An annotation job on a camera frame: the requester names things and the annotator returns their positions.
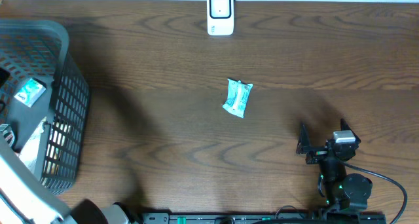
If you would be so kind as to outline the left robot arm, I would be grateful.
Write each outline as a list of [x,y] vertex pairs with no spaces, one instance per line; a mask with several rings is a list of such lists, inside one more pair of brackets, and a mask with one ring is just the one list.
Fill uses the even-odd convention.
[[22,223],[141,223],[120,203],[97,207],[85,199],[70,208],[46,190],[1,138],[1,201]]

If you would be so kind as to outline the light green snack packet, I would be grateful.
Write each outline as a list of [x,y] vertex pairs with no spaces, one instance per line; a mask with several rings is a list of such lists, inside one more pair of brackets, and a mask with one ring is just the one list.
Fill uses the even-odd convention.
[[223,104],[223,109],[230,114],[244,118],[247,101],[253,84],[243,83],[242,81],[235,81],[228,79],[227,100]]

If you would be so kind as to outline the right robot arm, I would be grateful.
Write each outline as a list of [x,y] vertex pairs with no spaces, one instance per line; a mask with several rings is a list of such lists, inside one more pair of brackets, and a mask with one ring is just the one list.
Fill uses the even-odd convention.
[[340,130],[333,132],[323,147],[314,147],[307,128],[301,125],[296,153],[305,155],[307,164],[319,166],[318,190],[327,201],[327,206],[318,211],[319,218],[326,220],[339,215],[358,218],[367,209],[372,181],[361,174],[347,174],[344,165],[355,156],[360,143],[344,119],[340,120]]

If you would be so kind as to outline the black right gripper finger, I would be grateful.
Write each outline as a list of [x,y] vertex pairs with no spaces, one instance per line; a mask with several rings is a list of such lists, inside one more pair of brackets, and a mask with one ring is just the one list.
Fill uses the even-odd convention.
[[296,154],[307,154],[310,150],[310,138],[305,124],[301,123]]
[[348,131],[350,131],[353,135],[354,135],[354,138],[355,138],[355,142],[356,143],[361,143],[361,139],[357,136],[357,134],[349,127],[349,125],[348,125],[348,123],[343,119],[343,118],[341,118],[341,120],[340,120],[340,129],[342,130],[342,131],[344,131],[344,130],[348,130]]

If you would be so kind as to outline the teal tissue pack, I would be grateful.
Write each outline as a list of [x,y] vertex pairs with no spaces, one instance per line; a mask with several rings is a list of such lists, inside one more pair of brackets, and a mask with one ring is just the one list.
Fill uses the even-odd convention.
[[46,87],[34,78],[30,78],[17,91],[14,98],[23,103],[27,107],[32,107],[33,104],[43,95]]

